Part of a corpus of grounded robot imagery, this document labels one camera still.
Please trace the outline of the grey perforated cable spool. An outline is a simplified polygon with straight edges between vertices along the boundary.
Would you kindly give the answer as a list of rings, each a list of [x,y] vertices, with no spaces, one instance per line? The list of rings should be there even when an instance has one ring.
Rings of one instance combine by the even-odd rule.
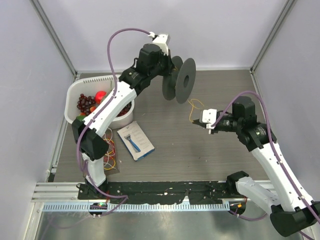
[[[162,79],[162,94],[168,101],[176,99],[179,104],[183,104],[190,97],[194,87],[196,63],[193,58],[183,61],[180,56],[174,56],[171,61],[174,68]]]

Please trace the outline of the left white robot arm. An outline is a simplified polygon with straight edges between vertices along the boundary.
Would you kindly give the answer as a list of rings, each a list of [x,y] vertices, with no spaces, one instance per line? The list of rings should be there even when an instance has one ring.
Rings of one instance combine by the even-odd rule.
[[[81,171],[86,174],[89,194],[93,198],[100,200],[107,192],[104,156],[109,145],[102,136],[120,111],[147,88],[152,79],[169,75],[173,68],[166,43],[145,44],[134,64],[122,72],[111,93],[97,109],[84,120],[75,119],[71,124],[77,159],[84,161]]]

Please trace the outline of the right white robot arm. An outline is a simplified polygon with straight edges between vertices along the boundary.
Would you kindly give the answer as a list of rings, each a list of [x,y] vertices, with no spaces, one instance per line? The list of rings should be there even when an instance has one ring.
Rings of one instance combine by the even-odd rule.
[[[227,177],[226,193],[243,195],[259,206],[283,237],[314,226],[320,221],[320,203],[307,193],[285,160],[270,125],[257,120],[256,106],[248,96],[239,96],[229,104],[231,112],[204,109],[193,124],[209,134],[230,132],[260,163],[274,192],[256,183],[244,171]]]

